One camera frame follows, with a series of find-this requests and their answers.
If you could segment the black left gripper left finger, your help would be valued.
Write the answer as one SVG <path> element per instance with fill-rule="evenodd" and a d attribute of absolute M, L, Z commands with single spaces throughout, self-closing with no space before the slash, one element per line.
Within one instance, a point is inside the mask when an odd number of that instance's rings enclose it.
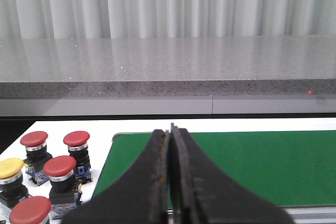
<path fill-rule="evenodd" d="M 62 223 L 167 223 L 169 135 L 154 130 L 133 164 L 111 186 L 68 212 Z"/>

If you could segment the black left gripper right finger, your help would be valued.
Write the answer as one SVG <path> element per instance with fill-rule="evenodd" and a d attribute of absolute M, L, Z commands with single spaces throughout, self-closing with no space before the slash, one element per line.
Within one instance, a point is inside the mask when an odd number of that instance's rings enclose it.
<path fill-rule="evenodd" d="M 171 125 L 170 194 L 175 223 L 293 223 L 280 207 L 223 172 L 187 129 Z"/>

